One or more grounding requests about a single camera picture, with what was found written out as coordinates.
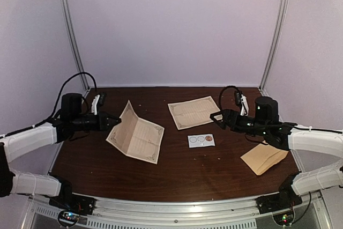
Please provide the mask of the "brown kraft envelope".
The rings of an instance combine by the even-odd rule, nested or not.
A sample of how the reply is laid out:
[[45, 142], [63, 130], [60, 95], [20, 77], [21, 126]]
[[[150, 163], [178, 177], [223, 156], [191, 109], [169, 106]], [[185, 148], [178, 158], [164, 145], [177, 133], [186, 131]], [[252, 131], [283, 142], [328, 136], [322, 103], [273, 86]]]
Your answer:
[[288, 151], [277, 149], [270, 145], [258, 144], [241, 156], [245, 164], [258, 176], [265, 173], [272, 166], [284, 160]]

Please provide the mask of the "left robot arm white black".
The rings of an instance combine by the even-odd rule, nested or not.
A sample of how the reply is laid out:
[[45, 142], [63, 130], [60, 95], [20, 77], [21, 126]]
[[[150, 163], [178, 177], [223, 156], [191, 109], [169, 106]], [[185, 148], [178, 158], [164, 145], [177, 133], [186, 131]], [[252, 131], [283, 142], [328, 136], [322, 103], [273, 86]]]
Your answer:
[[105, 93], [97, 94], [91, 109], [83, 113], [84, 97], [79, 93], [67, 93], [62, 96], [60, 110], [46, 122], [1, 136], [1, 197], [11, 194], [43, 195], [55, 197], [66, 210], [73, 209], [77, 198], [72, 194], [69, 181], [58, 176], [12, 171], [9, 163], [44, 146], [70, 139], [76, 132], [107, 131], [120, 124], [119, 117], [100, 110], [105, 98]]

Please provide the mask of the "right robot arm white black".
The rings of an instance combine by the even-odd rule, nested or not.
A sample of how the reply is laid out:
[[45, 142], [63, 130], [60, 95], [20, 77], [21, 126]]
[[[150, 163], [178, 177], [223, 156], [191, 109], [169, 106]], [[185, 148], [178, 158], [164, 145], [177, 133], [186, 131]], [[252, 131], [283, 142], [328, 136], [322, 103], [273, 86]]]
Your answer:
[[210, 115], [220, 128], [251, 136], [261, 136], [279, 150], [303, 150], [328, 154], [340, 160], [309, 172], [299, 172], [292, 177], [287, 188], [275, 196], [279, 208], [288, 207], [295, 196], [312, 191], [342, 186], [342, 131], [304, 127], [297, 123], [279, 120], [278, 102], [270, 97], [255, 99], [255, 116], [241, 115], [232, 109], [220, 110]]

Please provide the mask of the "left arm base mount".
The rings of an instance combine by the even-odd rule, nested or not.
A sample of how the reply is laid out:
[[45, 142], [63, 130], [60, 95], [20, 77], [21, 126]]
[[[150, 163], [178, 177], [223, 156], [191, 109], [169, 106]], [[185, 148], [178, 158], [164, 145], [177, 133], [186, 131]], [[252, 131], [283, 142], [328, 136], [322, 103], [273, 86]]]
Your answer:
[[92, 215], [95, 206], [95, 199], [92, 197], [73, 194], [70, 200], [61, 197], [48, 197], [49, 205], [60, 209], [73, 211], [82, 216]]

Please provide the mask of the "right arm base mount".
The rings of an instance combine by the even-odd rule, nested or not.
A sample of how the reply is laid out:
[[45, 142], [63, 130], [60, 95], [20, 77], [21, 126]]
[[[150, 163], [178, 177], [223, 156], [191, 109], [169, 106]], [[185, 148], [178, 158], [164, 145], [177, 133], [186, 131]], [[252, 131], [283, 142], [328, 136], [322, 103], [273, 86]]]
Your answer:
[[302, 204], [302, 198], [295, 196], [291, 199], [283, 198], [279, 194], [265, 195], [256, 198], [257, 208], [260, 214], [290, 209], [291, 206]]

